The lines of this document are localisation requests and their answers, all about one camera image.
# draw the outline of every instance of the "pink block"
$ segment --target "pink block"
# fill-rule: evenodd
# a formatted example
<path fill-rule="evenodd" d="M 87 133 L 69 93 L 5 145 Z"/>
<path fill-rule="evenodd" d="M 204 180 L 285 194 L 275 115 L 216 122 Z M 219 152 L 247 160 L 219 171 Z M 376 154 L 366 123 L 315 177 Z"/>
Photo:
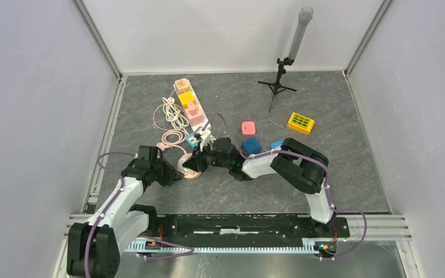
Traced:
<path fill-rule="evenodd" d="M 257 132 L 254 122 L 243 122 L 241 124 L 241 132 L 244 136 L 253 136 Z"/>
<path fill-rule="evenodd" d="M 202 111 L 198 104 L 189 102 L 185 109 L 185 114 L 187 114 L 191 126 L 196 126 L 204 122 L 204 115 L 202 115 Z"/>

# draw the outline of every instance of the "microphone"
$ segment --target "microphone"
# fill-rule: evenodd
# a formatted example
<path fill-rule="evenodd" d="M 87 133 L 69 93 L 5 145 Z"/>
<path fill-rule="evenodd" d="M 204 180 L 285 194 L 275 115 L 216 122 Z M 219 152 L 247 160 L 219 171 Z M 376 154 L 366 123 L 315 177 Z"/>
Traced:
<path fill-rule="evenodd" d="M 293 43 L 291 44 L 291 49 L 289 50 L 289 55 L 287 56 L 290 60 L 290 65 L 292 65 L 294 59 L 296 59 L 296 54 L 298 53 L 301 45 L 304 31 L 306 31 L 306 27 L 312 18 L 313 8 L 310 6 L 302 7 L 300 13 L 298 14 L 298 26 L 296 27 L 296 32 L 294 33 Z"/>

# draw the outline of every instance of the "yellow box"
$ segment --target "yellow box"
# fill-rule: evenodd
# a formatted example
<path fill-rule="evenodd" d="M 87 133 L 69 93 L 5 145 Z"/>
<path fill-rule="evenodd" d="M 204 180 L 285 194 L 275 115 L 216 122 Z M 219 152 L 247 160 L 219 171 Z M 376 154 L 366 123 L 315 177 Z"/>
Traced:
<path fill-rule="evenodd" d="M 289 121 L 287 122 L 287 127 L 290 129 L 294 129 L 295 131 L 299 131 L 308 135 L 311 133 L 311 129 L 315 125 L 315 120 L 300 115 L 296 112 L 293 112 Z"/>
<path fill-rule="evenodd" d="M 183 94 L 190 91 L 190 83 L 187 78 L 176 80 L 175 87 L 177 88 L 177 94 Z"/>
<path fill-rule="evenodd" d="M 195 103 L 195 97 L 192 94 L 192 91 L 188 91 L 186 93 L 179 94 L 178 98 L 180 99 L 181 106 L 183 107 L 183 109 L 187 109 L 188 108 L 188 103 L 190 103 L 190 102 L 196 104 Z"/>

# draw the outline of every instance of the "black tripod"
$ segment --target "black tripod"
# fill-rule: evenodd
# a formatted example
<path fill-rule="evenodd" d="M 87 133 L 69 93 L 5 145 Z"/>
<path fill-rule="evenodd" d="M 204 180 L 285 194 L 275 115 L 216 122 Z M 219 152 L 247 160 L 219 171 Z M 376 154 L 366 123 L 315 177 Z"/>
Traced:
<path fill-rule="evenodd" d="M 293 92 L 297 91 L 296 89 L 285 87 L 280 84 L 280 78 L 282 77 L 283 74 L 286 74 L 286 72 L 287 72 L 284 69 L 284 66 L 292 65 L 293 63 L 294 63 L 294 60 L 289 59 L 289 57 L 284 58 L 284 60 L 282 60 L 282 61 L 280 60 L 280 58 L 277 58 L 277 64 L 279 64 L 279 67 L 277 70 L 277 80 L 274 83 L 258 81 L 260 84 L 268 85 L 270 90 L 272 91 L 272 101 L 270 102 L 269 113 L 270 113 L 270 110 L 272 109 L 273 98 L 275 96 L 277 96 L 279 93 L 282 93 L 285 90 L 289 90 L 289 91 L 293 91 Z"/>

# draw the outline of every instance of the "white wall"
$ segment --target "white wall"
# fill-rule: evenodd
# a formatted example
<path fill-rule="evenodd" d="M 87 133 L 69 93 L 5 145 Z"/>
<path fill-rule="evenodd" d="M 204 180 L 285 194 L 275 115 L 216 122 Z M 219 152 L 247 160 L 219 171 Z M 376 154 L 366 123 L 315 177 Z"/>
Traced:
<path fill-rule="evenodd" d="M 352 88 L 421 269 L 445 277 L 445 1 L 395 1 Z"/>
<path fill-rule="evenodd" d="M 85 0 L 123 72 L 276 71 L 313 6 L 290 70 L 343 70 L 381 0 Z"/>
<path fill-rule="evenodd" d="M 115 78 L 71 1 L 0 1 L 0 277 L 50 277 Z"/>

